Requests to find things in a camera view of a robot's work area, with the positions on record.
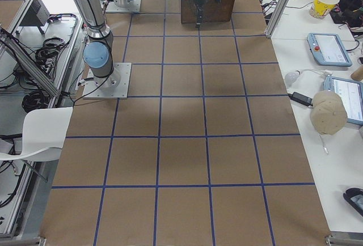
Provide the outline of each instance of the white table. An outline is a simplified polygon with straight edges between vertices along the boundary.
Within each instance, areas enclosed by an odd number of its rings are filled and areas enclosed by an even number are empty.
[[[288,6],[301,7],[313,0],[290,0]],[[338,28],[330,16],[323,20],[309,15],[310,5],[303,9],[285,8],[284,14],[272,35],[272,43],[280,65],[282,76],[294,70],[330,70],[334,76],[350,78],[360,64],[361,45],[349,53],[352,67],[319,66],[313,59],[306,41],[310,32],[337,33],[346,49],[354,48],[356,42],[347,26]],[[305,71],[288,87],[288,92],[297,91],[313,97],[322,90],[324,77]],[[332,232],[363,233],[363,218],[343,199],[343,192],[351,187],[363,188],[363,138],[359,126],[346,124],[334,135],[323,139],[329,154],[310,122],[311,109],[292,101],[310,168],[316,183],[327,223]]]

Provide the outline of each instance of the electrical box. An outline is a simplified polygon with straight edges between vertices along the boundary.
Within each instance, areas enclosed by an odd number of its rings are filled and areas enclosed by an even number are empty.
[[[25,14],[21,27],[42,27],[47,23],[49,11],[41,0],[33,0]]]

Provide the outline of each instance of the black adapter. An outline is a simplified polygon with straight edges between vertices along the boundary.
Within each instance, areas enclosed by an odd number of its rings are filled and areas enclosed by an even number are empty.
[[[289,94],[290,100],[296,101],[297,103],[300,103],[305,106],[313,106],[312,102],[313,99],[310,97],[307,97],[303,94],[300,94],[298,92],[294,92],[292,94]]]

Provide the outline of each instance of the brown cardboard floor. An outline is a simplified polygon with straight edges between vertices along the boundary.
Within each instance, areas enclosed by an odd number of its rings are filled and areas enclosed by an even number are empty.
[[[74,108],[48,246],[315,246],[329,234],[258,0],[181,25],[179,0],[108,15],[127,100]]]

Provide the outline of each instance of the wooden cylinder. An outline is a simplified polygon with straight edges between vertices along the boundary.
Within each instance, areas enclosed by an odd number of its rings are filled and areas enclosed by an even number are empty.
[[[351,74],[351,78],[357,81],[363,80],[363,65]]]

